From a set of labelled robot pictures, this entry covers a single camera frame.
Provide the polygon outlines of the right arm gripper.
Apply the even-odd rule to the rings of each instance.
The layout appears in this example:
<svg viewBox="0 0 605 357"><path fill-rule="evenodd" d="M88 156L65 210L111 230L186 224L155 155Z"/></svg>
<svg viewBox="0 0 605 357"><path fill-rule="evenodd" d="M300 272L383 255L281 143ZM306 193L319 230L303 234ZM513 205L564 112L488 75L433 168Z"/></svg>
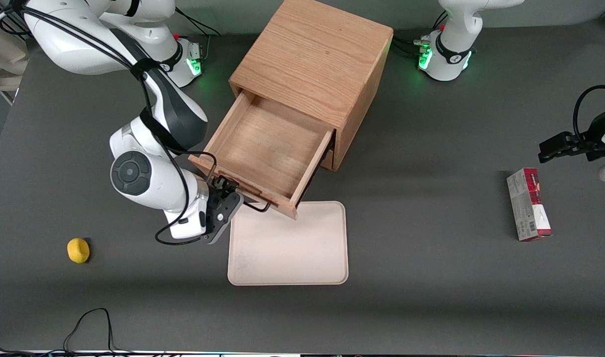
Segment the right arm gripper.
<svg viewBox="0 0 605 357"><path fill-rule="evenodd" d="M220 201L235 193L239 187L237 181L225 176L218 176L210 182L196 180L195 222L197 235L216 236L219 226L216 221Z"/></svg>

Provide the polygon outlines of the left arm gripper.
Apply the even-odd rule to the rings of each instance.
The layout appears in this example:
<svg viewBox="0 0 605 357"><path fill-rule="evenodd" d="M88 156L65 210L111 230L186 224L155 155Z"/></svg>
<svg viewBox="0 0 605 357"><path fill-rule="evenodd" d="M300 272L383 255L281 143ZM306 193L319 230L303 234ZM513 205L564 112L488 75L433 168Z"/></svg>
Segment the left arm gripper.
<svg viewBox="0 0 605 357"><path fill-rule="evenodd" d="M603 134L604 132L595 130L587 130L583 133L576 131L574 137L577 148L572 133L569 131L560 132L540 143L539 162L545 164L556 158L578 154L584 154L587 161L605 158L605 145L602 142Z"/></svg>

